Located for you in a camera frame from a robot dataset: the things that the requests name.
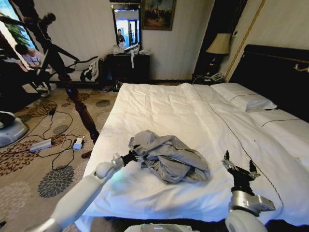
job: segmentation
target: gray jacket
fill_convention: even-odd
[[[145,130],[135,135],[132,145],[150,172],[165,182],[193,183],[207,181],[210,176],[204,157],[174,135],[159,137]]]

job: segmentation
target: white pillow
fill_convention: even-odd
[[[271,100],[237,83],[222,83],[211,87],[242,111],[275,109],[277,107]]]
[[[249,115],[309,171],[309,123],[283,110]]]

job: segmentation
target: shoe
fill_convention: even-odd
[[[49,96],[49,90],[42,85],[39,85],[36,90],[38,93],[41,94],[41,97],[43,98],[46,98],[47,96]]]

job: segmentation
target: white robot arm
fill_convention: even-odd
[[[256,170],[250,173],[235,166],[228,156],[227,152],[222,162],[234,176],[234,187],[229,204],[230,213],[225,220],[227,229],[229,232],[267,232],[256,217],[261,211],[274,210],[274,204],[264,197],[254,195],[249,185],[249,181],[259,174]],[[83,214],[113,174],[133,160],[137,161],[134,152],[130,151],[124,157],[116,154],[111,163],[100,163],[92,174],[85,176],[61,198],[47,221],[25,232],[61,232]]]
[[[132,160],[136,160],[133,152],[129,152],[124,157],[116,153],[111,163],[100,163],[93,173],[85,176],[60,199],[49,219],[38,226],[26,229],[25,232],[61,232],[73,224],[93,202],[114,173]]]

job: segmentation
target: lampshade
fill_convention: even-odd
[[[218,33],[206,52],[214,54],[228,54],[230,37],[231,34],[229,33]]]

